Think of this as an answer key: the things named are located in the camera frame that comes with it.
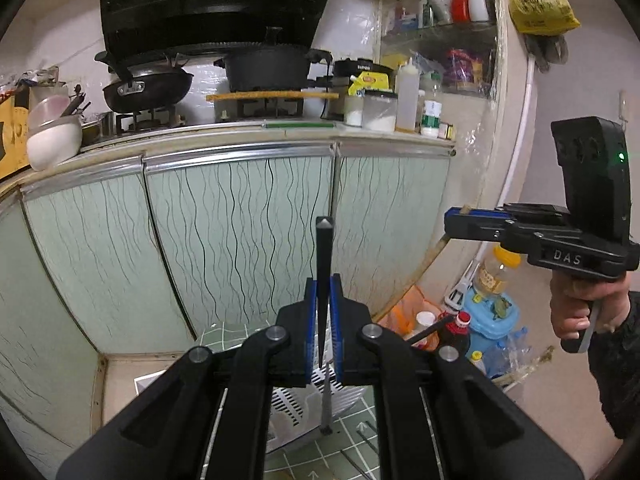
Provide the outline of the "right human hand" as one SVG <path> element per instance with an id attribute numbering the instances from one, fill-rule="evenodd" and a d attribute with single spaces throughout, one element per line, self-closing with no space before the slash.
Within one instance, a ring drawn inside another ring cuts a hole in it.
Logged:
<path id="1" fill-rule="evenodd" d="M 590 326 L 598 333 L 617 330 L 630 312 L 629 285 L 628 273 L 615 282 L 590 282 L 554 271 L 550 309 L 555 335 L 577 339 Z"/>

